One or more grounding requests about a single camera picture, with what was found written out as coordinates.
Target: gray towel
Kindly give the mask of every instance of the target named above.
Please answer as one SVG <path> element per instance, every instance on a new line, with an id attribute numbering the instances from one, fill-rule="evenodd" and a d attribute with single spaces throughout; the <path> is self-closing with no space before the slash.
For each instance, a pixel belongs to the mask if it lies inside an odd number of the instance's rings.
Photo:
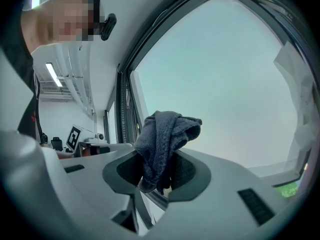
<path id="1" fill-rule="evenodd" d="M 174 151 L 200 134 L 201 119 L 183 117 L 172 111 L 156 111 L 144 120 L 134 148 L 144 158 L 143 178 L 138 187 L 148 193 L 155 188 L 163 194 L 170 186 L 170 173 L 165 170 Z"/>

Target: office chair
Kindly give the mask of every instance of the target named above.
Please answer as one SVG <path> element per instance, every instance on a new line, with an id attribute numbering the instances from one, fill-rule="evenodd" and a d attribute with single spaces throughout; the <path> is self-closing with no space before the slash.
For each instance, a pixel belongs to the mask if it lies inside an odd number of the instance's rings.
<path id="1" fill-rule="evenodd" d="M 53 137 L 53 139 L 51 140 L 51 144 L 54 150 L 58 150 L 58 151 L 63 150 L 62 140 L 59 139 L 59 137 Z"/>

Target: towel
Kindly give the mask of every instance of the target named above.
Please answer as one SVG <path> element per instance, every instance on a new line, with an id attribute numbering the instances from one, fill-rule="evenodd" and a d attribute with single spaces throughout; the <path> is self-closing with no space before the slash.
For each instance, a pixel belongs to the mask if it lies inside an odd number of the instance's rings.
<path id="1" fill-rule="evenodd" d="M 156 111 L 144 120 L 141 134 L 133 147 L 144 158 L 143 177 L 138 187 L 148 193 L 170 187 L 170 158 L 174 151 L 196 139 L 202 120 L 172 111 Z"/>

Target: person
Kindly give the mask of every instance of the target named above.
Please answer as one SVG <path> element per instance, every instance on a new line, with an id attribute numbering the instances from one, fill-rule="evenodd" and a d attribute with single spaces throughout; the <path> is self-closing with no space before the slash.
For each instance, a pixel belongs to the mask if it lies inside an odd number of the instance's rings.
<path id="1" fill-rule="evenodd" d="M 12 68 L 33 93 L 17 130 L 41 143 L 40 83 L 31 54 L 41 46 L 90 40 L 100 33 L 103 20 L 100 0 L 47 0 L 30 10 L 23 10 L 23 6 L 20 3 L 14 7 L 2 30 L 0 45 Z"/>

